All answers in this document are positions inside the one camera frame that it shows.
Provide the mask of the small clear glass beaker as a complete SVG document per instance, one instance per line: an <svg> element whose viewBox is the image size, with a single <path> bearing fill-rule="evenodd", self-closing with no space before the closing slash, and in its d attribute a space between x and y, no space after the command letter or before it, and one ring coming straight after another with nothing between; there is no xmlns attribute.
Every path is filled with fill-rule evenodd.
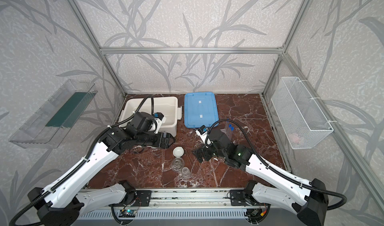
<svg viewBox="0 0 384 226"><path fill-rule="evenodd" d="M187 179L191 176L191 171L188 167L183 167L181 170L182 178Z"/></svg>

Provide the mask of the small white ceramic bowl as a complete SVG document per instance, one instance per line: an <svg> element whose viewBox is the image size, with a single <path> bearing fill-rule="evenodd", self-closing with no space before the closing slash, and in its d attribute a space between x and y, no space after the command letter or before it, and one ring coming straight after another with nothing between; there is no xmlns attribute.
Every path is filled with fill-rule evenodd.
<svg viewBox="0 0 384 226"><path fill-rule="evenodd" d="M181 158L184 155L184 149L182 147L176 147L173 150L173 155L176 158Z"/></svg>

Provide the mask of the clear glass flask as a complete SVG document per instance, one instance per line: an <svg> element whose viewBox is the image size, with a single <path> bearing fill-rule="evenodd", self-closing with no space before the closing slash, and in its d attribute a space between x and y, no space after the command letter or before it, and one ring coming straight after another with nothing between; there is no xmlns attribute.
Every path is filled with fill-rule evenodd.
<svg viewBox="0 0 384 226"><path fill-rule="evenodd" d="M171 169L174 172L180 172L185 167L185 162L182 158L175 158L171 163Z"/></svg>

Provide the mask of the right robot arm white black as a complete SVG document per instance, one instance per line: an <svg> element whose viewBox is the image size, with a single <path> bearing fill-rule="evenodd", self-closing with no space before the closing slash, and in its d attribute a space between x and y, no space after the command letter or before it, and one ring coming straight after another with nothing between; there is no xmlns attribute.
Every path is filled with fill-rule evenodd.
<svg viewBox="0 0 384 226"><path fill-rule="evenodd" d="M289 211L307 226L322 226L328 211L338 209L348 201L343 194L328 191L325 184L295 176L265 160L258 154L246 137L249 146L236 145L229 137L216 128L201 126L196 134L202 145L193 151L200 163L211 158L221 158L229 167L254 175L270 186L248 183L244 197L250 204L264 203Z"/></svg>

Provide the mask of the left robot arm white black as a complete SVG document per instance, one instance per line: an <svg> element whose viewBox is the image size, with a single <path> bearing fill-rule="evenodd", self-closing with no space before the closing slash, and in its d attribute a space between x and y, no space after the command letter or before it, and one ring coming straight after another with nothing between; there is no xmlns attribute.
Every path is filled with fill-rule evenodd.
<svg viewBox="0 0 384 226"><path fill-rule="evenodd" d="M155 112L155 100L152 95L151 112L141 112L146 102L144 98L138 108L126 120L104 129L91 143L87 154L58 180L45 188L34 188L29 192L30 203L10 220L15 226L17 220L31 208L37 209L37 226L70 226L77 218L106 204L120 204L133 193L133 187L122 181L110 189L100 190L95 196L86 195L78 199L79 191L107 164L136 146L167 149L173 136L160 132L166 117Z"/></svg>

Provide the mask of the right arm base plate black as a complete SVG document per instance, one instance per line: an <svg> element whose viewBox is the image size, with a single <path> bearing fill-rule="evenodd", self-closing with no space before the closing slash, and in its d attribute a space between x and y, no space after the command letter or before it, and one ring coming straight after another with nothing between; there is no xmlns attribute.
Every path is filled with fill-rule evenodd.
<svg viewBox="0 0 384 226"><path fill-rule="evenodd" d="M231 206L252 206L246 200L243 190L230 190L228 198L231 200Z"/></svg>

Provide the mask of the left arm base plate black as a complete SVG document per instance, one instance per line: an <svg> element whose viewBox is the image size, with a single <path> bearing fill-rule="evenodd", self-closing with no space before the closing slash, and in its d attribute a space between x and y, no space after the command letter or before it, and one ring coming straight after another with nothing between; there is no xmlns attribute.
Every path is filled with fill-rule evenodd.
<svg viewBox="0 0 384 226"><path fill-rule="evenodd" d="M151 201L152 191L139 190L134 194L133 200L129 203L130 207L148 207Z"/></svg>

